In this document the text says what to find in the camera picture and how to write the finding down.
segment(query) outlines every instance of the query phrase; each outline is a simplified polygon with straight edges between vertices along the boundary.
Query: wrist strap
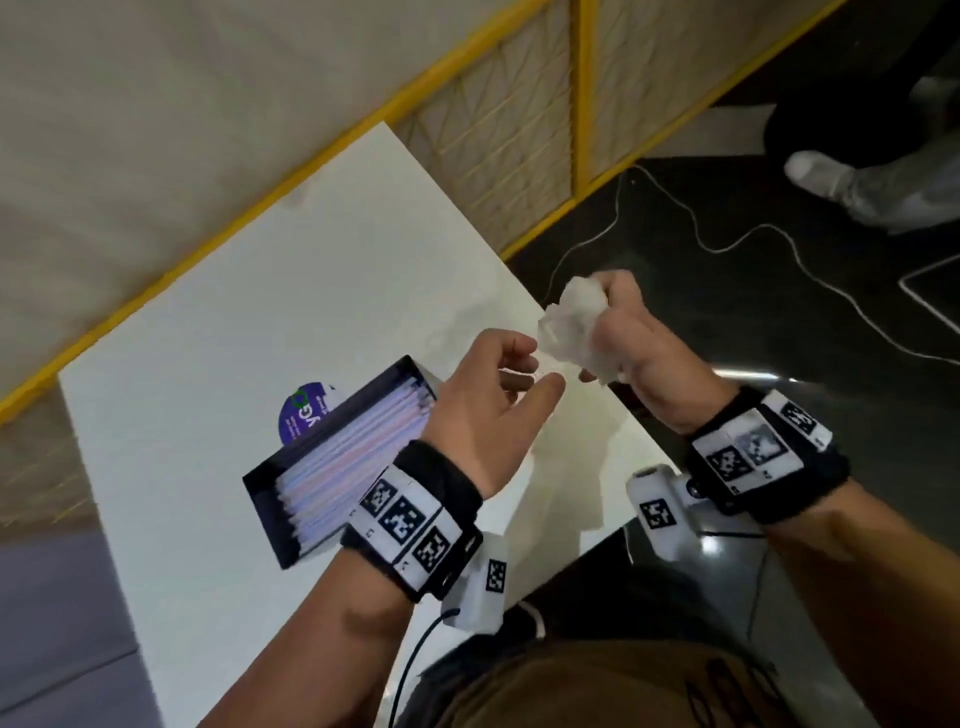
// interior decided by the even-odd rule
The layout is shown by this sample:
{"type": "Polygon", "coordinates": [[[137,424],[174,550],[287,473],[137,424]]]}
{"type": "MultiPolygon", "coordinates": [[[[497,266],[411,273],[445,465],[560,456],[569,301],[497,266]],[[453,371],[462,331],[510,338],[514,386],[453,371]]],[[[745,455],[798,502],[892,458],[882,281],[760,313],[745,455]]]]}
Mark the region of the wrist strap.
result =
{"type": "Polygon", "coordinates": [[[697,489],[722,513],[763,524],[800,514],[850,477],[832,433],[776,390],[744,387],[689,440],[697,489]]]}
{"type": "Polygon", "coordinates": [[[483,541],[483,499],[431,446],[404,448],[350,511],[341,545],[353,548],[413,602],[443,599],[483,541]]]}

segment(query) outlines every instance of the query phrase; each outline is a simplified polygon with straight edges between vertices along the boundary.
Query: white tabletop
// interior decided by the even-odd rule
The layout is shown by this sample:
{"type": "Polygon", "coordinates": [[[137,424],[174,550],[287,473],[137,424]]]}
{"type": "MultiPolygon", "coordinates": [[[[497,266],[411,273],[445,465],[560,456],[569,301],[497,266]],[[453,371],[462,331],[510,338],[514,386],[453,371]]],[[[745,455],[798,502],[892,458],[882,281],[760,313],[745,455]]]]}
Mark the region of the white tabletop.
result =
{"type": "MultiPolygon", "coordinates": [[[[406,353],[446,377],[482,328],[536,334],[541,315],[380,125],[64,370],[169,728],[203,717],[332,558],[281,570],[241,481],[279,447],[291,392],[320,380],[348,395],[406,353]]],[[[669,462],[610,391],[567,382],[520,472],[480,512],[511,547],[510,603],[633,516],[632,471],[669,462]]],[[[416,610],[388,697],[438,613],[432,597],[416,610]]],[[[414,674],[466,636],[439,628],[414,674]]]]}

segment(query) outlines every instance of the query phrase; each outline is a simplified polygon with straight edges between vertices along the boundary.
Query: crumpled tissue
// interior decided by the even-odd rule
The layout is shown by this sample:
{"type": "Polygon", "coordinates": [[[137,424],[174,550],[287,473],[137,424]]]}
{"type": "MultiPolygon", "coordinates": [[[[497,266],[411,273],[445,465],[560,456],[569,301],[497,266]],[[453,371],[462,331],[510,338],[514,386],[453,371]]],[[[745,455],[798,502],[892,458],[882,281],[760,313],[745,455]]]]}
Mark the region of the crumpled tissue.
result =
{"type": "Polygon", "coordinates": [[[593,327],[607,307],[607,294],[598,281],[570,279],[560,302],[547,306],[537,325],[540,348],[559,361],[586,369],[601,384],[617,381],[620,362],[595,349],[591,339],[593,327]]]}

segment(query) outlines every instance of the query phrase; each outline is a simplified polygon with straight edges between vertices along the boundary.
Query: white shoe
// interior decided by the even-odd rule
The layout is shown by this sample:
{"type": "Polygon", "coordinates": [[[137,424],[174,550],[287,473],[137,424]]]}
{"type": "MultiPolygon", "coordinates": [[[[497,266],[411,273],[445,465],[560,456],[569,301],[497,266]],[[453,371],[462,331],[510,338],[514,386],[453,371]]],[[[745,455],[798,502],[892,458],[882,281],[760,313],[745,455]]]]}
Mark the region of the white shoe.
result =
{"type": "Polygon", "coordinates": [[[855,171],[820,152],[796,152],[783,165],[787,179],[800,189],[834,202],[841,202],[855,171]]]}

